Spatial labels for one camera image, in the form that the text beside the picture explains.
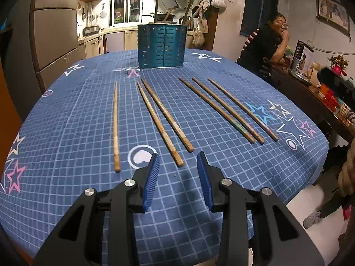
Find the operator right hand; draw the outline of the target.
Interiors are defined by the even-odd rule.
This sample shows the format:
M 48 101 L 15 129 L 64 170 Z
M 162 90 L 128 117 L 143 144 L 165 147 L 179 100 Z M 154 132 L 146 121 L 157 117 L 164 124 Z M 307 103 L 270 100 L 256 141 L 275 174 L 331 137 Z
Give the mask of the operator right hand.
M 353 140 L 347 152 L 347 158 L 342 166 L 342 170 L 338 178 L 338 189 L 341 196 L 352 195 L 354 193 L 354 156 L 355 141 Z

